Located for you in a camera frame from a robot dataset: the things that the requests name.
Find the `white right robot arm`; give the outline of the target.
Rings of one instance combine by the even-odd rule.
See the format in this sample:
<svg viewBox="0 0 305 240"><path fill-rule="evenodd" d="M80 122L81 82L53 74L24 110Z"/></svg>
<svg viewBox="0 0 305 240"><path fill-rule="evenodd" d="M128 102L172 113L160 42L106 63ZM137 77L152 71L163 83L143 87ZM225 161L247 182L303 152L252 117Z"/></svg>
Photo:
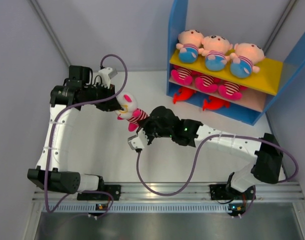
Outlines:
<svg viewBox="0 0 305 240"><path fill-rule="evenodd" d="M140 152L156 138L169 138L180 146L196 148L197 154L205 146L246 160L244 168L228 177L225 191L230 198L238 198L258 183L279 182L283 151L272 134L265 133L261 138L235 135L197 120L179 118L171 109L158 106L139 122L134 139L128 143Z"/></svg>

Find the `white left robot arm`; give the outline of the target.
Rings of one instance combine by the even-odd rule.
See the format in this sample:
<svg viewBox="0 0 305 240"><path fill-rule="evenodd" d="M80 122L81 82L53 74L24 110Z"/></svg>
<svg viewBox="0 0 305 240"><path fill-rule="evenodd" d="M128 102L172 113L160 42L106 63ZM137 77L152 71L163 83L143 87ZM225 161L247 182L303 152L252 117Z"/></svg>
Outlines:
<svg viewBox="0 0 305 240"><path fill-rule="evenodd" d="M27 178L42 190L75 194L88 191L95 200L106 193L102 176L69 171L68 152L73 126L81 103L105 99L115 94L111 79L117 70L102 67L94 80L89 67L71 65L68 78L50 92L50 118L41 156Z"/></svg>

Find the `white pink plush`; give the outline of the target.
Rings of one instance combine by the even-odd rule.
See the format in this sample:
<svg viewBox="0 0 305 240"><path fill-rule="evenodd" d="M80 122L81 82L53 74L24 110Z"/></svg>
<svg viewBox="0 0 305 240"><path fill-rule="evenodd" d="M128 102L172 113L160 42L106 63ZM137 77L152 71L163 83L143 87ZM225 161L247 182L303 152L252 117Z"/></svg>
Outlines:
<svg viewBox="0 0 305 240"><path fill-rule="evenodd" d="M238 101L243 97L243 91L246 90L246 86L239 85L237 83L224 81L219 87L218 87L218 93L221 97L232 100L232 101Z"/></svg>
<svg viewBox="0 0 305 240"><path fill-rule="evenodd" d="M138 107L136 98L129 92L122 92L116 97L121 109L115 110L118 120L128 121L128 131L133 132L139 127L139 122L149 115Z"/></svg>
<svg viewBox="0 0 305 240"><path fill-rule="evenodd" d="M214 93L221 79L211 75L201 74L195 79L195 87L203 93Z"/></svg>

